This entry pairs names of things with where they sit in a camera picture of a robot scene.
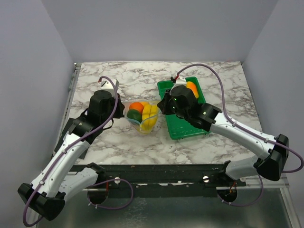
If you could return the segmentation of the yellow banana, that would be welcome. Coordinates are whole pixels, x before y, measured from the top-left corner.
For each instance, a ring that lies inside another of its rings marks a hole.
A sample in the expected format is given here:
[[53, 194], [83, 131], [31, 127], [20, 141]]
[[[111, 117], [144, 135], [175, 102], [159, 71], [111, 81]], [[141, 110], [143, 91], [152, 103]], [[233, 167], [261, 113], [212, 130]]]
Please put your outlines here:
[[147, 104], [142, 112], [141, 129], [150, 131], [156, 124], [159, 109], [156, 105]]

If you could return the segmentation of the clear zip top bag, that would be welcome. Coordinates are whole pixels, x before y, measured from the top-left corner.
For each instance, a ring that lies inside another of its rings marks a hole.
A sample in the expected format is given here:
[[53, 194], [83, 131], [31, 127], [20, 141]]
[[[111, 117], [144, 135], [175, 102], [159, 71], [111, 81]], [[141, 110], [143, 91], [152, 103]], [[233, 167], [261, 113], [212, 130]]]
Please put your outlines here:
[[124, 102], [124, 117], [140, 133], [149, 134], [156, 125], [161, 113], [157, 106], [159, 101], [128, 101]]

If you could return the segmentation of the orange fruit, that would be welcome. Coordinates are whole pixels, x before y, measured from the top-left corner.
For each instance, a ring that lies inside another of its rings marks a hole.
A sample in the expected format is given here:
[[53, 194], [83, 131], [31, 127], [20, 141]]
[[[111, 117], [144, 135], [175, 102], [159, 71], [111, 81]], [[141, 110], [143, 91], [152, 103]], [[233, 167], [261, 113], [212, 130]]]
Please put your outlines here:
[[143, 113], [143, 109], [144, 109], [144, 105], [142, 103], [140, 103], [140, 102], [133, 102], [129, 106], [129, 110], [136, 110], [140, 114]]

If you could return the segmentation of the green avocado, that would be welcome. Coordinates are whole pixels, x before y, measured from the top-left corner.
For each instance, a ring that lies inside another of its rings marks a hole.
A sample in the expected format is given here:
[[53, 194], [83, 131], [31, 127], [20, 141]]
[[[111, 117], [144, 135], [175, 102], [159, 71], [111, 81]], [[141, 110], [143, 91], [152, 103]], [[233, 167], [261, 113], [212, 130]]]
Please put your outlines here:
[[139, 123], [142, 122], [142, 114], [139, 111], [137, 111], [137, 110], [134, 110], [134, 109], [128, 110], [127, 117], [129, 119], [135, 120], [135, 121], [137, 121]]

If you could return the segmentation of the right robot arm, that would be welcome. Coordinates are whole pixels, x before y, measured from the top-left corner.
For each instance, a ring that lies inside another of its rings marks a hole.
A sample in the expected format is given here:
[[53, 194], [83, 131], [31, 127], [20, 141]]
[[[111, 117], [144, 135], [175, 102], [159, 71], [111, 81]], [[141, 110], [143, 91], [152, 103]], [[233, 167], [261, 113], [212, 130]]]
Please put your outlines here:
[[288, 158], [287, 136], [265, 134], [238, 123], [219, 108], [200, 103], [184, 85], [167, 90], [157, 106], [164, 115], [174, 114], [195, 128], [222, 135], [254, 153], [247, 159], [226, 162], [224, 171], [218, 174], [222, 185], [228, 186], [237, 179], [255, 175], [271, 181], [281, 178]]

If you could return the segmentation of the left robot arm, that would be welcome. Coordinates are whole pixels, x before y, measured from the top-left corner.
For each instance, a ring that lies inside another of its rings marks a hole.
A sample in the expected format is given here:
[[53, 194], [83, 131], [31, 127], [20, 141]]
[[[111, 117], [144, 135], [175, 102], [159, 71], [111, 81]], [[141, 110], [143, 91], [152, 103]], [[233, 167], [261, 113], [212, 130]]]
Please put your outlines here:
[[65, 126], [61, 145], [45, 169], [31, 182], [23, 183], [18, 194], [26, 205], [48, 221], [54, 220], [66, 202], [83, 189], [101, 187], [105, 176], [94, 163], [75, 176], [66, 178], [68, 172], [115, 118], [123, 117], [124, 105], [116, 89], [94, 92], [89, 107], [76, 118], [70, 118]]

